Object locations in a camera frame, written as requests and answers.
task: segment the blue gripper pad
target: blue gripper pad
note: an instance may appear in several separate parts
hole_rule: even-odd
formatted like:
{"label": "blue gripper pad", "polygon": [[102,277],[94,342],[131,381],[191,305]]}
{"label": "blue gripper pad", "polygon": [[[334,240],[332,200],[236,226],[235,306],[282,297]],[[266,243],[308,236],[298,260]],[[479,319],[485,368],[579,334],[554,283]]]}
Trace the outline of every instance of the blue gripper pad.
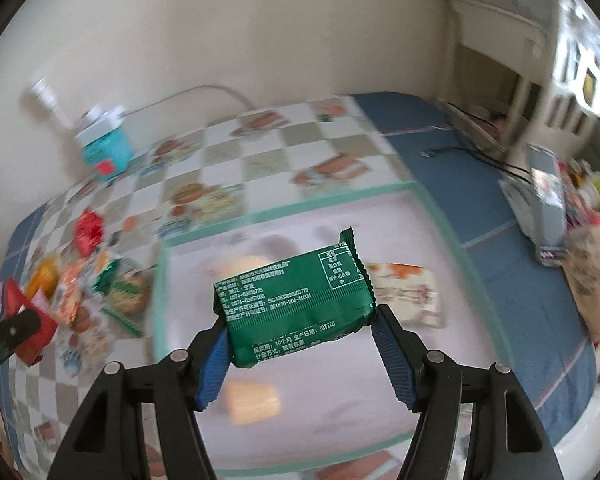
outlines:
{"label": "blue gripper pad", "polygon": [[222,382],[231,364],[229,352],[229,335],[226,329],[222,330],[216,340],[209,357],[200,371],[200,386],[196,403],[200,410],[206,409],[206,406],[216,400],[218,392],[222,387]]}
{"label": "blue gripper pad", "polygon": [[371,325],[371,333],[382,358],[384,369],[394,387],[395,396],[412,410],[418,400],[415,373],[380,312],[377,312],[376,319]]}

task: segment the nutrition facts table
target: nutrition facts table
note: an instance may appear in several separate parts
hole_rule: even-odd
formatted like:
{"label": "nutrition facts table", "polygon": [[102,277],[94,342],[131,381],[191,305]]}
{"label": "nutrition facts table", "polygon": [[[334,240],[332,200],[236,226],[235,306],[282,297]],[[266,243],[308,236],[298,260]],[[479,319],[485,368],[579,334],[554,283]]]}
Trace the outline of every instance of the nutrition facts table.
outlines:
{"label": "nutrition facts table", "polygon": [[332,250],[318,253],[318,257],[332,290],[364,280],[346,243],[341,242]]}

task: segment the wall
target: wall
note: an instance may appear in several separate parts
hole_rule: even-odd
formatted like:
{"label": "wall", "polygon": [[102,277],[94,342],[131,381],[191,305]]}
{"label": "wall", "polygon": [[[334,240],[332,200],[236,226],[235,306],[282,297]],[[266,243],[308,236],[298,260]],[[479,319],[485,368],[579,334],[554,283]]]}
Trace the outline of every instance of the wall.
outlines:
{"label": "wall", "polygon": [[[339,93],[436,93],[443,0],[27,0],[0,38],[0,263],[18,222],[87,175],[26,88],[77,119],[220,83],[258,106]],[[136,147],[244,111],[202,90],[131,117]]]}

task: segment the silver screw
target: silver screw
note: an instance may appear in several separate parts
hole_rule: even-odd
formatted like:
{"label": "silver screw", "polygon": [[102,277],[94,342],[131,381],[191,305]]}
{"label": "silver screw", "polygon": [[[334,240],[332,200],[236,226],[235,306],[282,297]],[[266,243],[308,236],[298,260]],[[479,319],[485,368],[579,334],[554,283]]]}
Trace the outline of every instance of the silver screw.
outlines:
{"label": "silver screw", "polygon": [[511,368],[509,368],[507,365],[502,364],[500,361],[496,362],[496,370],[499,371],[501,374],[508,374],[511,371]]}
{"label": "silver screw", "polygon": [[120,363],[117,361],[112,361],[110,363],[107,363],[107,365],[104,367],[104,373],[106,373],[107,375],[115,375],[120,371]]}
{"label": "silver screw", "polygon": [[429,350],[427,359],[432,363],[441,363],[445,360],[445,355],[440,350]]}
{"label": "silver screw", "polygon": [[174,350],[173,352],[171,352],[171,355],[169,357],[175,363],[181,363],[183,361],[186,361],[187,357],[189,357],[189,352],[187,352],[183,348],[180,348],[178,350]]}

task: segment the red snack package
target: red snack package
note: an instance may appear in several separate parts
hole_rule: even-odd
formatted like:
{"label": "red snack package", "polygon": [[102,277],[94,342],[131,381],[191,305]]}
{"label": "red snack package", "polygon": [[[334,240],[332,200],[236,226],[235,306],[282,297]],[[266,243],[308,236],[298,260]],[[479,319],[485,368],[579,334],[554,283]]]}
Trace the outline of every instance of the red snack package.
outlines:
{"label": "red snack package", "polygon": [[18,288],[18,284],[12,278],[9,278],[4,284],[4,303],[4,312],[7,318],[16,316],[22,306],[35,311],[40,318],[40,328],[38,331],[24,343],[18,345],[14,352],[24,364],[32,366],[42,359],[40,352],[45,346],[51,343],[58,324],[45,312],[35,307],[31,303],[31,300]]}
{"label": "red snack package", "polygon": [[75,246],[80,256],[87,258],[102,241],[103,234],[102,217],[85,209],[75,223]]}

